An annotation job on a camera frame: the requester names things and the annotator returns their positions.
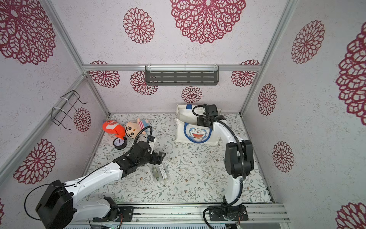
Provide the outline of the clear pen case green label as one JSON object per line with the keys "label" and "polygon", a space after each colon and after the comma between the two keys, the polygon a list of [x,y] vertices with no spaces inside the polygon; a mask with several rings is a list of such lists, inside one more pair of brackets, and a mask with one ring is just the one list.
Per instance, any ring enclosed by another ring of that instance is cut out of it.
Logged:
{"label": "clear pen case green label", "polygon": [[160,176],[159,176],[159,172],[158,172],[158,170],[156,169],[156,167],[152,167],[151,172],[152,172],[152,176],[153,176],[153,178],[154,178],[156,181],[159,181],[159,180],[160,180]]}

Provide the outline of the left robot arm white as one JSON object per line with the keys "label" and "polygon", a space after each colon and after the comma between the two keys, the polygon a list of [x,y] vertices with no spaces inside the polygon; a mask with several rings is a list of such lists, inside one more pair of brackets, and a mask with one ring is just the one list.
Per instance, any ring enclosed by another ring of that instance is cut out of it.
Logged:
{"label": "left robot arm white", "polygon": [[121,212],[111,197],[94,202],[81,200],[102,186],[134,173],[139,167],[161,165],[165,157],[164,152],[153,151],[152,143],[135,143],[125,155],[86,176],[64,183],[60,180],[50,183],[35,210],[47,229],[63,229],[71,222],[83,219],[115,221]]}

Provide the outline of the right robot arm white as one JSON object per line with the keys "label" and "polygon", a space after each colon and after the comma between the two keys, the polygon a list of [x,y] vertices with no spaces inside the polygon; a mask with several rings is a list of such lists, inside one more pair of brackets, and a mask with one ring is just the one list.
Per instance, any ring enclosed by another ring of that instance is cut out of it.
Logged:
{"label": "right robot arm white", "polygon": [[244,181],[254,169],[252,142],[235,134],[224,119],[202,116],[197,118],[197,124],[209,127],[226,144],[224,164],[231,178],[224,194],[224,204],[228,206],[239,205]]}

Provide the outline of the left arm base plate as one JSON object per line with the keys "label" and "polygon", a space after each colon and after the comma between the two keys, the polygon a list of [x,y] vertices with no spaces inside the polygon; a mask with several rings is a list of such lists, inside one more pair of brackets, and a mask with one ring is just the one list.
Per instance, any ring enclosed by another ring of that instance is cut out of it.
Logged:
{"label": "left arm base plate", "polygon": [[92,222],[131,222],[134,207],[120,206],[119,210],[112,208],[103,218],[93,218]]}

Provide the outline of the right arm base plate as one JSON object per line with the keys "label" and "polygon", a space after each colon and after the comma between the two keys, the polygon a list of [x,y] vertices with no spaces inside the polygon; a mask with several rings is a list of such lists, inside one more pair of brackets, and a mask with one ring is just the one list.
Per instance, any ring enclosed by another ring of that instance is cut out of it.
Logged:
{"label": "right arm base plate", "polygon": [[248,213],[243,204],[209,210],[211,221],[248,221]]}

